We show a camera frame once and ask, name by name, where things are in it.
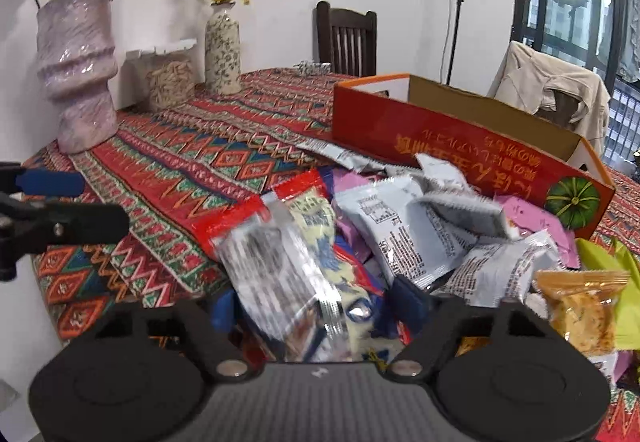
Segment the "green pumpkin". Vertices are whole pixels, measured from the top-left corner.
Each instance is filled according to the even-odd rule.
[[[599,206],[598,190],[584,178],[563,178],[546,194],[545,209],[556,215],[566,229],[585,227]]]

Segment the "black round disc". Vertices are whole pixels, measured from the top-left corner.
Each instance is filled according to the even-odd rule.
[[[175,430],[203,392],[177,352],[111,338],[64,349],[31,383],[29,406],[54,440],[140,442]]]
[[[508,338],[454,358],[436,392],[461,430],[498,442],[567,442],[597,430],[606,379],[568,345]]]

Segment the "red package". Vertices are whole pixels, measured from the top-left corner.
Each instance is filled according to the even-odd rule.
[[[211,258],[217,259],[215,242],[225,237],[228,232],[255,214],[260,214],[265,221],[269,219],[269,210],[263,199],[277,197],[283,201],[298,197],[315,189],[319,196],[328,197],[326,187],[318,170],[305,171],[277,186],[263,196],[252,196],[244,202],[205,216],[192,224],[195,235],[202,250]]]

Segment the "pink ceramic vase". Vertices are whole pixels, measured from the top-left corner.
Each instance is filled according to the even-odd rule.
[[[38,11],[38,76],[60,108],[58,146],[78,153],[118,129],[107,81],[113,57],[110,0],[52,0]]]

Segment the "table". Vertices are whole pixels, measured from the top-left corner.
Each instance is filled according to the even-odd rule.
[[[30,165],[78,170],[87,181],[82,201],[119,203],[131,219],[117,245],[51,248],[34,260],[60,338],[78,336],[120,301],[163,306],[225,284],[190,225],[316,165],[296,144],[330,136],[340,78],[247,73],[235,95],[210,96],[200,86],[193,100],[159,114],[124,110],[117,135],[91,151],[67,156],[55,142],[39,151]],[[618,194],[594,239],[608,245],[616,235],[640,255],[640,186],[611,174]],[[617,392],[598,439],[640,440],[639,423],[638,397]]]

